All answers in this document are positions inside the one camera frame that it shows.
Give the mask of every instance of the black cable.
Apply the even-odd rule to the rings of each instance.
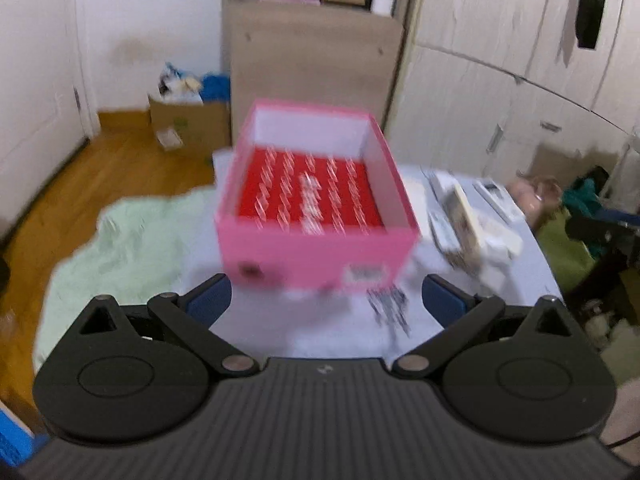
[[[636,431],[635,433],[632,433],[629,436],[626,436],[625,438],[621,438],[620,440],[612,442],[611,444],[607,444],[607,447],[609,449],[612,449],[614,447],[624,446],[627,442],[631,442],[632,440],[635,440],[639,436],[640,436],[640,431]]]

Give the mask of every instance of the wooden baseboard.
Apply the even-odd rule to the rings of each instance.
[[[145,110],[99,110],[102,130],[146,130],[151,126],[151,115]]]

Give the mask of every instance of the pink box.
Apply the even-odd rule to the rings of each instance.
[[[237,215],[255,146],[364,163],[384,228],[321,235],[258,227]],[[419,229],[398,169],[372,115],[348,108],[258,100],[249,112],[216,214],[223,266],[233,283],[366,290],[392,285]]]

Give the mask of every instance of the light green cloth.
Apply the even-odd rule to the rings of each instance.
[[[101,211],[92,240],[51,274],[34,343],[34,370],[97,294],[111,294],[120,304],[145,304],[171,290],[213,197],[213,186],[201,187],[173,198],[125,198]]]
[[[564,226],[569,218],[571,215],[567,209],[562,208],[536,235],[540,249],[563,294],[575,288],[596,264],[584,243],[567,236]]]

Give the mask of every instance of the white table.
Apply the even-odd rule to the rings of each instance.
[[[218,189],[228,170],[231,152],[216,152]],[[421,168],[400,168],[406,176],[424,179]],[[473,188],[471,179],[459,178],[470,204],[499,216]],[[439,207],[431,187],[428,207]],[[216,272],[223,272],[213,222],[219,195],[206,211],[174,290],[185,293]],[[500,296],[508,304],[534,305],[545,294],[560,296],[558,285],[526,224],[514,227],[524,242],[521,256],[511,266]],[[247,288],[232,284],[232,301],[210,330],[258,360],[269,356],[297,358],[382,357],[392,362],[442,330],[422,304],[422,280],[436,273],[469,294],[481,291],[465,272],[453,269],[432,242],[417,244],[397,280],[408,298],[404,316],[409,332],[394,324],[379,323],[365,294],[328,294]]]

